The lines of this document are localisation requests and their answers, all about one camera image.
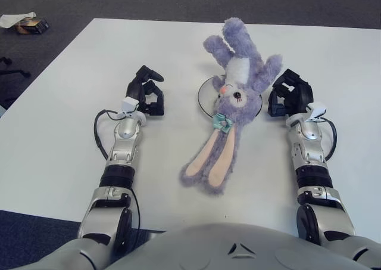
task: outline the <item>purple plush rabbit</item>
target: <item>purple plush rabbit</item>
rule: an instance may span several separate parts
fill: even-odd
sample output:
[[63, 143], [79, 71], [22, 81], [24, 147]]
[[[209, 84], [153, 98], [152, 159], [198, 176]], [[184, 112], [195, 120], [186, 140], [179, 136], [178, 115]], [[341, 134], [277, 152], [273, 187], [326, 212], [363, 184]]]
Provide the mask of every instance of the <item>purple plush rabbit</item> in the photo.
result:
[[220, 36], [210, 36], [204, 42], [204, 48], [226, 72], [213, 77], [213, 86], [219, 92], [214, 132], [180, 174], [185, 186], [203, 182], [213, 194], [222, 193], [233, 171], [242, 128], [260, 111], [261, 93], [274, 81], [282, 66], [280, 55], [272, 55], [266, 63], [262, 61], [240, 19], [226, 20], [222, 32], [235, 52]]

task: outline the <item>teal bow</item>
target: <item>teal bow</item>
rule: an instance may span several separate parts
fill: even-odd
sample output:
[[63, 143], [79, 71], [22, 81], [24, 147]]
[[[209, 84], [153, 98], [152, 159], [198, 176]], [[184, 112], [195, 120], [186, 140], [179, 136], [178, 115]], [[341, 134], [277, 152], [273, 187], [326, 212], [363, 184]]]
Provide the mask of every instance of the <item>teal bow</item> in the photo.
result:
[[226, 118], [224, 114], [217, 113], [213, 116], [213, 127], [214, 129], [219, 129], [225, 133], [228, 133], [230, 128], [233, 126], [233, 121]]

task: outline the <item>floor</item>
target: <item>floor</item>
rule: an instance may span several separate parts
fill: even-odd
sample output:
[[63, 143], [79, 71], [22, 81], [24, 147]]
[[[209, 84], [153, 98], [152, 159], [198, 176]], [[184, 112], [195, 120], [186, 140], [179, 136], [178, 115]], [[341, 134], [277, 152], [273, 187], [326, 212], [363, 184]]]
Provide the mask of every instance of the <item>floor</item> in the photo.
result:
[[[256, 24], [381, 28], [381, 0], [0, 0], [0, 14], [30, 11], [46, 18], [51, 28], [30, 36], [0, 30], [0, 57], [12, 58], [13, 68], [32, 74], [0, 78], [5, 108], [94, 17], [223, 22], [236, 16]], [[0, 269], [40, 259], [75, 237], [78, 226], [0, 211]]]

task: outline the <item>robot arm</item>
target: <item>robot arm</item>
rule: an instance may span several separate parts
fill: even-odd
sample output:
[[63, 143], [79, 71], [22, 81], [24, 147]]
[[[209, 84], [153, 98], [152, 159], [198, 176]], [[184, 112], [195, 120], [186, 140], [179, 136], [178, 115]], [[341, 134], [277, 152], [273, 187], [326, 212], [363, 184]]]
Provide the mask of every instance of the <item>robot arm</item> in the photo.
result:
[[[277, 98], [284, 98], [283, 104]], [[311, 86], [291, 70], [273, 85], [268, 113], [286, 120], [291, 156], [299, 186], [296, 214], [299, 237], [369, 268], [381, 267], [381, 244], [355, 236], [339, 192], [333, 188], [318, 126], [326, 108], [313, 102]]]
[[[150, 78], [163, 81], [158, 73], [142, 66], [129, 84], [127, 97], [117, 113], [118, 119], [114, 119], [120, 122], [115, 127], [115, 143], [108, 156], [98, 137], [96, 121], [104, 113], [116, 112], [102, 110], [95, 119], [96, 144], [107, 162], [99, 187], [94, 191], [80, 225], [78, 238], [40, 261], [18, 269], [100, 270], [110, 264], [111, 256], [126, 252], [132, 223], [129, 209], [133, 196], [132, 184], [138, 169], [141, 127], [146, 120], [143, 112], [164, 114], [163, 93], [153, 81], [147, 82]], [[152, 92], [158, 95], [158, 101], [146, 104], [145, 95]]]

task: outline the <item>chair leg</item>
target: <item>chair leg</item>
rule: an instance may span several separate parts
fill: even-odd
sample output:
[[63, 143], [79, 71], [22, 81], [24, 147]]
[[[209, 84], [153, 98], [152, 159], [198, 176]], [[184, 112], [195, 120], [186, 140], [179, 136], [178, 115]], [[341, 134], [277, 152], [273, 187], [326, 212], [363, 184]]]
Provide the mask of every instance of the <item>chair leg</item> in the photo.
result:
[[12, 64], [12, 60], [10, 58], [7, 58], [7, 57], [0, 57], [0, 62], [4, 62], [6, 65], [10, 65]]
[[30, 77], [30, 72], [25, 72], [22, 69], [17, 69], [17, 70], [0, 70], [0, 75], [10, 75], [11, 73], [21, 73], [24, 77]]

